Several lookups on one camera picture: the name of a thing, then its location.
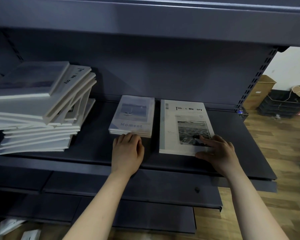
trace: white wall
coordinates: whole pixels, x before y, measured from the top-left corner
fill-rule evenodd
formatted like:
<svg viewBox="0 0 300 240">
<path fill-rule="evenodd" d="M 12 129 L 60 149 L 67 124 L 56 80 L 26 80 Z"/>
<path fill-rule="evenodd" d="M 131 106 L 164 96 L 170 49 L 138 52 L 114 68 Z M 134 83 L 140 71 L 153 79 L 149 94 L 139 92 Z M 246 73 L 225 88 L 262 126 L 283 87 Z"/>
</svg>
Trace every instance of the white wall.
<svg viewBox="0 0 300 240">
<path fill-rule="evenodd" d="M 274 89 L 290 90 L 300 85 L 300 47 L 290 47 L 285 52 L 277 52 L 264 71 L 277 83 Z"/>
</svg>

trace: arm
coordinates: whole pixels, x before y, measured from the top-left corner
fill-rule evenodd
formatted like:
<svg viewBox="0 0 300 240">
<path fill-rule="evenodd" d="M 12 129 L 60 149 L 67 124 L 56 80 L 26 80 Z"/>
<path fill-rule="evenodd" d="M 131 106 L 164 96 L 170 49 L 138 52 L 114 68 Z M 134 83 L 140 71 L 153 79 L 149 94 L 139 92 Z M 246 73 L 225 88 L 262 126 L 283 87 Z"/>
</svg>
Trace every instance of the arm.
<svg viewBox="0 0 300 240">
<path fill-rule="evenodd" d="M 196 153 L 197 158 L 210 162 L 227 178 L 232 201 L 244 240 L 289 240 L 245 175 L 231 142 L 220 136 L 213 140 L 200 136 L 203 143 L 213 147 L 214 153 Z"/>
<path fill-rule="evenodd" d="M 139 169 L 143 156 L 140 136 L 128 133 L 113 141 L 111 174 L 64 240 L 108 239 L 122 193 L 130 177 Z"/>
</svg>

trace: stack of books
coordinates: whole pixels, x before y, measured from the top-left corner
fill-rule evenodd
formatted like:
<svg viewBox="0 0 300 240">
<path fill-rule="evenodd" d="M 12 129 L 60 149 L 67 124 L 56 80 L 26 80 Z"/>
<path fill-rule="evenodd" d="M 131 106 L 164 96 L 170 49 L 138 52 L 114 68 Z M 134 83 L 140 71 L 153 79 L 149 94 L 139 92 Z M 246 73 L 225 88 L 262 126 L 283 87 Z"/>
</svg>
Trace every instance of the stack of books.
<svg viewBox="0 0 300 240">
<path fill-rule="evenodd" d="M 151 138 L 155 99 L 123 95 L 109 127 L 110 134 L 135 133 Z"/>
<path fill-rule="evenodd" d="M 214 136 L 204 103 L 161 100 L 159 153 L 194 156 L 212 151 L 200 135 Z"/>
<path fill-rule="evenodd" d="M 64 151 L 90 112 L 91 68 L 66 61 L 24 62 L 0 78 L 0 155 Z"/>
</svg>

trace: hand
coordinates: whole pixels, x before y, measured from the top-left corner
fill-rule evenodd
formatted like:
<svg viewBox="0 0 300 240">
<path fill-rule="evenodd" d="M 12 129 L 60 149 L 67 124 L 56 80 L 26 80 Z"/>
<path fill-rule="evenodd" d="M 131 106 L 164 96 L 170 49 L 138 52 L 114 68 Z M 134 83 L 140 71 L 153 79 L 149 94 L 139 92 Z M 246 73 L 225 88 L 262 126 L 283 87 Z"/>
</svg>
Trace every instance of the hand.
<svg viewBox="0 0 300 240">
<path fill-rule="evenodd" d="M 200 140 L 213 147 L 215 151 L 214 153 L 197 152 L 195 157 L 211 163 L 214 169 L 226 178 L 237 173 L 244 173 L 231 142 L 226 142 L 218 135 L 213 136 L 212 140 L 200 136 Z"/>
<path fill-rule="evenodd" d="M 111 173 L 129 179 L 139 169 L 144 153 L 140 136 L 122 134 L 113 141 Z"/>
</svg>

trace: forearm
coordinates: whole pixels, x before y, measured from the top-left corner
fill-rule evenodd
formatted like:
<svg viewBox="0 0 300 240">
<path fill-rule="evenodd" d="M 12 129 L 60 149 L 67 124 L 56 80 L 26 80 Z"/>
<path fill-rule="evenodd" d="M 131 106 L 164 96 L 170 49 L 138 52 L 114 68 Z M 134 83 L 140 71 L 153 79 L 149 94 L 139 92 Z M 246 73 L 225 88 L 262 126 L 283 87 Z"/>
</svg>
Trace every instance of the forearm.
<svg viewBox="0 0 300 240">
<path fill-rule="evenodd" d="M 64 240 L 106 240 L 129 177 L 110 174 Z"/>
<path fill-rule="evenodd" d="M 228 181 L 244 240 L 288 240 L 243 171 L 233 173 Z"/>
</svg>

